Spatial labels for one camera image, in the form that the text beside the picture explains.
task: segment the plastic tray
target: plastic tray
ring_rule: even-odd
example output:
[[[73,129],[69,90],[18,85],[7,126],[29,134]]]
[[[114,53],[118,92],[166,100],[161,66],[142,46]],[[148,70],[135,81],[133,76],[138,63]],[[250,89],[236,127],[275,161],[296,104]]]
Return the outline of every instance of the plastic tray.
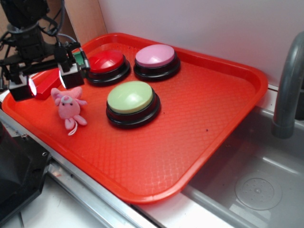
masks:
[[[156,42],[108,34],[83,46],[88,57],[120,50],[134,65],[135,54]],[[116,85],[87,81],[81,115],[88,125],[68,136],[51,97],[16,103],[8,95],[3,110],[82,171],[126,202],[165,199],[188,183],[267,90],[265,75],[252,67],[174,47],[181,69],[174,77],[149,82],[161,100],[160,114],[136,129],[118,129],[105,114]],[[58,70],[39,73],[36,83]],[[137,80],[133,71],[122,82]]]

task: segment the gray sink basin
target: gray sink basin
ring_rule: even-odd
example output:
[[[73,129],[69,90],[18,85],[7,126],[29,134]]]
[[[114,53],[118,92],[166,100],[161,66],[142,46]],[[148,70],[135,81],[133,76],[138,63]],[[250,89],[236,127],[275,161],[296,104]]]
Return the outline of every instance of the gray sink basin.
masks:
[[[277,139],[272,117],[256,107],[183,193],[235,227],[304,227],[304,124]]]

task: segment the white wall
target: white wall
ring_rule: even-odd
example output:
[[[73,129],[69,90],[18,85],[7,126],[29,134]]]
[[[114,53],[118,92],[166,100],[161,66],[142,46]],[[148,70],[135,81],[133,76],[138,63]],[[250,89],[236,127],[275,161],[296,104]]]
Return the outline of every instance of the white wall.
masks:
[[[279,85],[304,0],[99,0],[107,31],[250,65]]]

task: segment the gray faucet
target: gray faucet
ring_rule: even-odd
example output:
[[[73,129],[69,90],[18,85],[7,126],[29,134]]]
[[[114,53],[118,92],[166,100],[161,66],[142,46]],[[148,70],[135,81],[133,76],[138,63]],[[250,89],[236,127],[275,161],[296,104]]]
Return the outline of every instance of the gray faucet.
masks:
[[[278,138],[290,138],[295,119],[304,119],[303,78],[304,32],[301,32],[294,38],[289,49],[276,98],[271,131]]]

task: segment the plush bunny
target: plush bunny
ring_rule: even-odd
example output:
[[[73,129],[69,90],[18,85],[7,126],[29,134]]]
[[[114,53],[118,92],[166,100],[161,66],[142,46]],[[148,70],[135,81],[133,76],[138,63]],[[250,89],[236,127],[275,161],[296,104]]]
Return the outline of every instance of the plush bunny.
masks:
[[[80,106],[86,105],[87,102],[80,100],[82,95],[82,88],[75,87],[68,91],[59,91],[57,88],[52,88],[51,96],[58,106],[58,113],[61,119],[65,120],[65,127],[67,130],[73,129],[68,135],[73,135],[79,123],[80,125],[87,125],[86,120],[80,116]]]

